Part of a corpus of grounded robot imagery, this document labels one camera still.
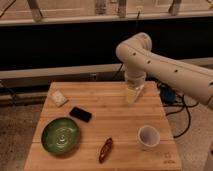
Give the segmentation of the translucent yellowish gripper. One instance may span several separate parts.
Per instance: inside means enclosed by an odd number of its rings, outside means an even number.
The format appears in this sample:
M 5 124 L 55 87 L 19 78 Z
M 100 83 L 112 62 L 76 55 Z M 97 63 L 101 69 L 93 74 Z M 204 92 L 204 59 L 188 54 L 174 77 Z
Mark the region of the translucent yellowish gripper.
M 133 104 L 137 100 L 137 98 L 140 95 L 143 88 L 144 88 L 143 85 L 136 87 L 136 88 L 127 87 L 126 88 L 126 102 L 128 104 Z

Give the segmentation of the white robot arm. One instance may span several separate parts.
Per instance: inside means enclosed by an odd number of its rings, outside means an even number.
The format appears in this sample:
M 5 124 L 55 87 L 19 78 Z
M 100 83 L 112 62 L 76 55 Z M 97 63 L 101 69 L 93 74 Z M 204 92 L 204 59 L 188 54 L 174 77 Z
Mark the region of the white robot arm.
M 116 47 L 116 56 L 125 65 L 125 81 L 133 93 L 131 102 L 150 74 L 213 110 L 213 70 L 157 55 L 151 49 L 152 40 L 143 32 Z

